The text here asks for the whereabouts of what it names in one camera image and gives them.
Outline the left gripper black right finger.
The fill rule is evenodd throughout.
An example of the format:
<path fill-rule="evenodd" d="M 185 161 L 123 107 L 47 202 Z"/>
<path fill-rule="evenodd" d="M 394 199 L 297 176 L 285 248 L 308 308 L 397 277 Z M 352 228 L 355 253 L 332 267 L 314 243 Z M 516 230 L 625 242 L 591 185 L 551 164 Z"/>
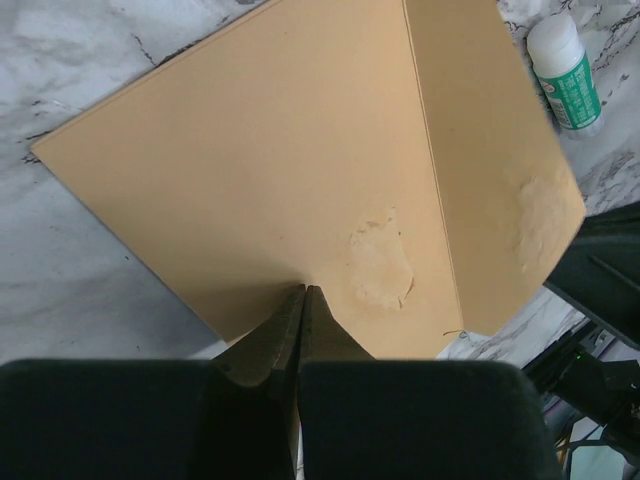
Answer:
<path fill-rule="evenodd" d="M 556 479 L 537 391 L 495 361 L 376 360 L 311 286 L 298 409 L 309 479 Z"/>

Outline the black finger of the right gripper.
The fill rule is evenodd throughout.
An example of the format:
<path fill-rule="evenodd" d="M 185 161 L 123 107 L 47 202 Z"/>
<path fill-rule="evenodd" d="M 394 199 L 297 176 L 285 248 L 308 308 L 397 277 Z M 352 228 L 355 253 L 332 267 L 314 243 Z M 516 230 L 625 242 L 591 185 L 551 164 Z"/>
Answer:
<path fill-rule="evenodd" d="M 631 348 L 639 348 L 639 204 L 584 219 L 544 286 Z"/>

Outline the brown kraft envelope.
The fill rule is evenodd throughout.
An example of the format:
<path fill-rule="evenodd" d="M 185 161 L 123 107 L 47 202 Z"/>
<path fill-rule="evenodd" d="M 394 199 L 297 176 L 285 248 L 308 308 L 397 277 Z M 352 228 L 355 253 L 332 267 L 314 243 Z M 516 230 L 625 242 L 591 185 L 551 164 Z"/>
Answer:
<path fill-rule="evenodd" d="M 492 1 L 269 1 L 32 150 L 227 342 L 304 283 L 372 356 L 433 358 L 585 215 Z"/>

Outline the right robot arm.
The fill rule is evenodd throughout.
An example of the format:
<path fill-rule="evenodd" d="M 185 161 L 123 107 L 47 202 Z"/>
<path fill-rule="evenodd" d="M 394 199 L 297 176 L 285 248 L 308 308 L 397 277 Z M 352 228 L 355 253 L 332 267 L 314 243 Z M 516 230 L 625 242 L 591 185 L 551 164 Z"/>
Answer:
<path fill-rule="evenodd" d="M 639 364 L 604 362 L 586 348 L 606 331 L 639 347 L 639 205 L 587 217 L 544 283 L 588 323 L 567 332 L 524 369 L 541 395 L 552 394 L 602 426 L 599 445 L 639 464 Z"/>

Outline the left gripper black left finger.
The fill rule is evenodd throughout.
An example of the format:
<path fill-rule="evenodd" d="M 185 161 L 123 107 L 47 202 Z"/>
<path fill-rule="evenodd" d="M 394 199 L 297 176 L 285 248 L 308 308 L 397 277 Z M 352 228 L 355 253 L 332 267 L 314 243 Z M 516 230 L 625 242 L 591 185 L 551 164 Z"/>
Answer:
<path fill-rule="evenodd" d="M 291 479 L 305 289 L 211 360 L 1 369 L 5 479 Z"/>

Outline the green white glue stick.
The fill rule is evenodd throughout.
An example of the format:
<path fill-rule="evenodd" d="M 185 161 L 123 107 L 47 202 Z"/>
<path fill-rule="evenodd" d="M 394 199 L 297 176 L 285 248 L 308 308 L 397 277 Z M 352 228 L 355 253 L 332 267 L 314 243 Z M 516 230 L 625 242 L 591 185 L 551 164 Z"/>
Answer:
<path fill-rule="evenodd" d="M 574 138 L 596 135 L 603 125 L 601 102 L 573 19 L 557 14 L 541 20 L 526 46 L 559 126 Z"/>

